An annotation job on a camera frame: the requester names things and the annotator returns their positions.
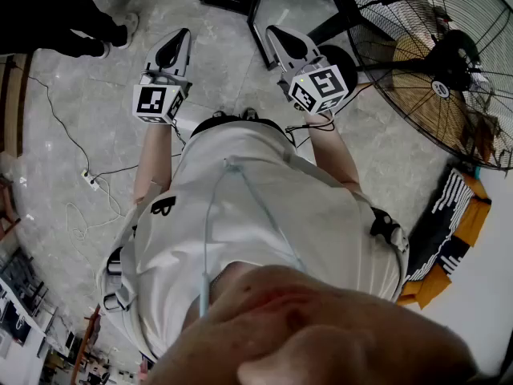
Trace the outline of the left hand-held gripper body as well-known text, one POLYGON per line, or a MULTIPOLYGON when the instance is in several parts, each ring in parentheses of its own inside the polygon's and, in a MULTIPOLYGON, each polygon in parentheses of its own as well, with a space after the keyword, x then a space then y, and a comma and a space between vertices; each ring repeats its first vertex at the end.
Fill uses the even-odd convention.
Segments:
POLYGON ((185 77, 143 71, 133 89, 132 115, 144 123, 172 125, 191 87, 185 77))

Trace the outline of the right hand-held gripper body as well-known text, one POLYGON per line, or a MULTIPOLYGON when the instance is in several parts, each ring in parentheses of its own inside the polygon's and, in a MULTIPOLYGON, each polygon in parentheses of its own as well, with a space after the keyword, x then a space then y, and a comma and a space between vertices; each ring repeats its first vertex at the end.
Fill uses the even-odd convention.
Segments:
POLYGON ((278 85, 288 101, 310 115, 331 110, 349 94, 339 68, 325 56, 284 72, 278 85))

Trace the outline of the person's left forearm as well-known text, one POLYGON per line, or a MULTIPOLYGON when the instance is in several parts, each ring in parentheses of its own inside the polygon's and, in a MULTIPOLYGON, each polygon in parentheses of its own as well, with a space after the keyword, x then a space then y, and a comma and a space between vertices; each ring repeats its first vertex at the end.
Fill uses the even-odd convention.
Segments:
POLYGON ((172 181, 172 126, 150 124, 144 137, 143 148, 135 175, 133 200, 143 201, 152 184, 167 191, 172 181))

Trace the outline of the person's right forearm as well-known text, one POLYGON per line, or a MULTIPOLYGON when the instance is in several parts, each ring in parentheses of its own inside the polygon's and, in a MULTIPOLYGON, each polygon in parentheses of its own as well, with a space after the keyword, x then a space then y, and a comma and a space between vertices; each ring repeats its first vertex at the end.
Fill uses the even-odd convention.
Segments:
POLYGON ((356 164, 331 116, 304 113, 316 164, 352 192, 361 193, 356 164))

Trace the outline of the person's black trousers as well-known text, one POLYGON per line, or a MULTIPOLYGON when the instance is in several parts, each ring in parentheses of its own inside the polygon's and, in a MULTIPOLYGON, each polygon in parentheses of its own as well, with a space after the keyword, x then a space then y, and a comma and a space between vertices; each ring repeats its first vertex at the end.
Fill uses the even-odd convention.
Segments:
POLYGON ((241 117, 236 116, 236 115, 222 115, 222 116, 209 118, 209 119, 203 121, 202 123, 200 123, 196 127, 196 129, 192 132, 191 137, 193 137, 194 135, 199 134, 201 132, 204 132, 210 128, 214 128, 214 127, 220 126, 222 124, 229 124, 229 123, 233 123, 233 122, 263 124, 263 125, 269 126, 271 128, 274 128, 274 129, 278 130, 281 134, 285 135, 285 132, 277 124, 275 124, 272 120, 260 119, 260 118, 258 118, 256 120, 244 120, 241 117))

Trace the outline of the white power strip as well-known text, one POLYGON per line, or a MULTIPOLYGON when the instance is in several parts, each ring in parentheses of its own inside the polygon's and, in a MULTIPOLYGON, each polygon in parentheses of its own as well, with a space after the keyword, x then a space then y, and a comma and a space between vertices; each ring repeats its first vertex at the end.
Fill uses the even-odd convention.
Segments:
POLYGON ((88 170, 84 169, 81 173, 81 177, 94 191, 99 190, 99 183, 95 179, 95 176, 91 175, 88 170))

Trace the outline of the large black floor fan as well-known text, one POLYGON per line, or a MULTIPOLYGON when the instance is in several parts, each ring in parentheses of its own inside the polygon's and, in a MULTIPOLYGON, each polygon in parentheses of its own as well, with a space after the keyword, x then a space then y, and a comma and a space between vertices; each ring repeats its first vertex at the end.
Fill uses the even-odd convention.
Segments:
POLYGON ((443 150, 513 170, 513 7, 504 0, 354 0, 346 31, 388 104, 443 150))

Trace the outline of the brown wooden furniture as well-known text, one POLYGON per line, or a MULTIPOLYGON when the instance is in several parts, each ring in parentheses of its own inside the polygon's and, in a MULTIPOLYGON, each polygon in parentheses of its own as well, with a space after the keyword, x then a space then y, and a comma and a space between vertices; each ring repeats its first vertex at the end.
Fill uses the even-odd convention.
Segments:
POLYGON ((33 54, 0 57, 0 152, 22 155, 26 87, 33 54))

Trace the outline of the person's white shirt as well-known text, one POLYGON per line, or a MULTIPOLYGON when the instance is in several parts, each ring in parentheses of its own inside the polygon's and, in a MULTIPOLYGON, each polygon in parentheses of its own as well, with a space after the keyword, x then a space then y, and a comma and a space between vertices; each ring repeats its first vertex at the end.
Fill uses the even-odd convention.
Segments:
POLYGON ((97 277, 101 308, 145 356, 178 338, 190 305, 234 262, 293 267, 395 301, 400 225, 296 154, 278 130, 233 122, 194 135, 168 191, 128 212, 97 277))

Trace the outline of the brown wooden stool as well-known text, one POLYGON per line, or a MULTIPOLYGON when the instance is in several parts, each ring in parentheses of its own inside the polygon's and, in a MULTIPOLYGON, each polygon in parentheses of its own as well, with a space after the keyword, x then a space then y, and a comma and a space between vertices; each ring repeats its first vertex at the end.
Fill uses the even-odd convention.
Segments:
POLYGON ((0 241, 21 221, 14 209, 12 182, 0 174, 0 241))

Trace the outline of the black white patterned cloth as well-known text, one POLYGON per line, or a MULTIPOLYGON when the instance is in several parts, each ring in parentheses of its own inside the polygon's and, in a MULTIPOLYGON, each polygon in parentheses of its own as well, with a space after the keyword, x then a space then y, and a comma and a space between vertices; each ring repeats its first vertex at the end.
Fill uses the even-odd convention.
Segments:
POLYGON ((406 280, 422 280, 434 266, 443 246, 458 228, 474 196, 463 174, 448 168, 409 236, 410 256, 406 280))

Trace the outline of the orange cardboard box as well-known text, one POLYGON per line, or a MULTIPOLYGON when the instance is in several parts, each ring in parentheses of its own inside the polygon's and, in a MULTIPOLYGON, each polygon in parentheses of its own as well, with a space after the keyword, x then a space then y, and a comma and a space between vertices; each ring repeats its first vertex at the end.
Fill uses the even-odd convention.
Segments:
POLYGON ((420 281, 408 282, 405 279, 402 292, 397 300, 397 303, 401 306, 415 303, 423 309, 429 305, 452 283, 452 274, 479 237, 491 210, 491 200, 479 179, 464 172, 461 173, 474 196, 471 198, 458 228, 451 239, 443 246, 430 272, 420 281))

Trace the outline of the black desk with equipment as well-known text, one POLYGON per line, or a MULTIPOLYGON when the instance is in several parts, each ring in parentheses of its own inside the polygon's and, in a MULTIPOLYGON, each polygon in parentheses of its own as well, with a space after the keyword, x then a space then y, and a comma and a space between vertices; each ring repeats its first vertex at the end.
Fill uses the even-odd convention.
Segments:
POLYGON ((33 258, 18 247, 0 266, 0 280, 19 315, 42 319, 53 315, 55 308, 48 302, 49 288, 37 275, 32 261, 33 258))

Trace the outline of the black metal frame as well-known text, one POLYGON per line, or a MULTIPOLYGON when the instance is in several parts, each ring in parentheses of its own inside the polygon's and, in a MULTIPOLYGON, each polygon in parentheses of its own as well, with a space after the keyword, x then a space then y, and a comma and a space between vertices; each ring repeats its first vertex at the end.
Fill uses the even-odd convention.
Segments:
POLYGON ((337 13, 308 33, 317 45, 325 43, 351 27, 360 24, 362 16, 354 0, 333 0, 337 13))

